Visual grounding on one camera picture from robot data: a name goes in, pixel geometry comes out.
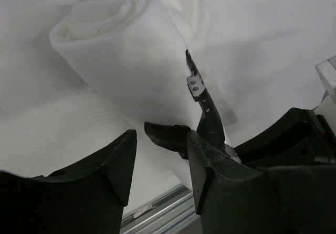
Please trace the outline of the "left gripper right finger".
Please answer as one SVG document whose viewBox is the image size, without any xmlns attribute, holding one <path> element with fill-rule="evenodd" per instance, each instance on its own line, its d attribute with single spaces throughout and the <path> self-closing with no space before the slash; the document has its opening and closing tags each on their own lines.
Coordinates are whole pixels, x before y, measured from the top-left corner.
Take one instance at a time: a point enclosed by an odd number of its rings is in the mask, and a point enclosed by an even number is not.
<svg viewBox="0 0 336 234">
<path fill-rule="evenodd" d="M 278 202 L 266 177 L 210 146 L 187 139 L 196 213 L 203 233 L 278 233 Z"/>
</svg>

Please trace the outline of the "white t shirt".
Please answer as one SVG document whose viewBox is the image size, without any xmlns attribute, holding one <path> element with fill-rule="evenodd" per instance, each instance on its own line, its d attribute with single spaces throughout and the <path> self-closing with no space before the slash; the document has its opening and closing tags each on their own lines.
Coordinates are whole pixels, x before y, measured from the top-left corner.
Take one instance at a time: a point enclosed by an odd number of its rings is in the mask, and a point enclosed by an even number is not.
<svg viewBox="0 0 336 234">
<path fill-rule="evenodd" d="M 223 124 L 236 122 L 234 96 L 206 55 L 205 0 L 81 0 L 50 32 L 52 47 L 140 133 L 144 123 L 196 129 L 201 108 L 187 87 L 189 51 Z"/>
</svg>

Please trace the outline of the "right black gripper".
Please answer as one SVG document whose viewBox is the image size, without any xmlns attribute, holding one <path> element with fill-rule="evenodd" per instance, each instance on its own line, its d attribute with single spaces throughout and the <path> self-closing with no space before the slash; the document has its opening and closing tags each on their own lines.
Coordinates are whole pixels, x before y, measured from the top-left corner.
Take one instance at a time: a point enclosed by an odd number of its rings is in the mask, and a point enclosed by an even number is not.
<svg viewBox="0 0 336 234">
<path fill-rule="evenodd" d="M 323 115 L 291 108 L 234 150 L 246 166 L 335 164 L 335 134 Z"/>
</svg>

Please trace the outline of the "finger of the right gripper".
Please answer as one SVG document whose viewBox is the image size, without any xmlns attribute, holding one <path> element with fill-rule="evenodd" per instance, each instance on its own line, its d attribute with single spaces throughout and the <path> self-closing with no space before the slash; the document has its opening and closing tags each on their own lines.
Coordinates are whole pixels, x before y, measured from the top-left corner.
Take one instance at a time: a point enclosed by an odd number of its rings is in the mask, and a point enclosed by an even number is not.
<svg viewBox="0 0 336 234">
<path fill-rule="evenodd" d="M 202 115 L 197 126 L 197 133 L 212 147 L 216 149 L 225 148 L 225 134 L 220 114 L 216 105 L 206 89 L 204 80 L 192 59 L 190 52 L 187 50 L 186 65 L 190 71 L 190 76 L 186 78 L 188 89 L 201 109 Z"/>
<path fill-rule="evenodd" d="M 176 152 L 181 158 L 188 158 L 187 136 L 190 130 L 185 125 L 144 123 L 144 131 L 155 145 Z"/>
</svg>

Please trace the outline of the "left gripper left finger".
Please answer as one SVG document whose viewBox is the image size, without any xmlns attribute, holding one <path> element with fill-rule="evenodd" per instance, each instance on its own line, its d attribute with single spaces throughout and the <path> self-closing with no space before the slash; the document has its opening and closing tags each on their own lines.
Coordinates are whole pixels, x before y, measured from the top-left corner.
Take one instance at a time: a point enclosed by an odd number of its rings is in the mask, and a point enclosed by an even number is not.
<svg viewBox="0 0 336 234">
<path fill-rule="evenodd" d="M 137 133 L 127 130 L 82 160 L 34 177 L 39 233 L 119 233 L 136 153 Z"/>
</svg>

